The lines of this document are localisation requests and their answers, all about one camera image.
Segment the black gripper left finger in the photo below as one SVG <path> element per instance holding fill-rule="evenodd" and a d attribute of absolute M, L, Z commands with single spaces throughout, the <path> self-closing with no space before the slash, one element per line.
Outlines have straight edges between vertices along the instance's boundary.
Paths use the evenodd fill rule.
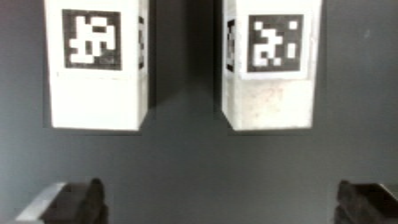
<path fill-rule="evenodd" d="M 109 224 L 102 180 L 54 183 L 17 216 L 15 224 Z"/>

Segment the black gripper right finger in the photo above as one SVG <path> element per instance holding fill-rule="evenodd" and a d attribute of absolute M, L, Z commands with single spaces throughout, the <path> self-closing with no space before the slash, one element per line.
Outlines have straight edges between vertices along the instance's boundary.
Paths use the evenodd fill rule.
<path fill-rule="evenodd" d="M 335 224 L 398 224 L 398 184 L 340 182 Z"/>

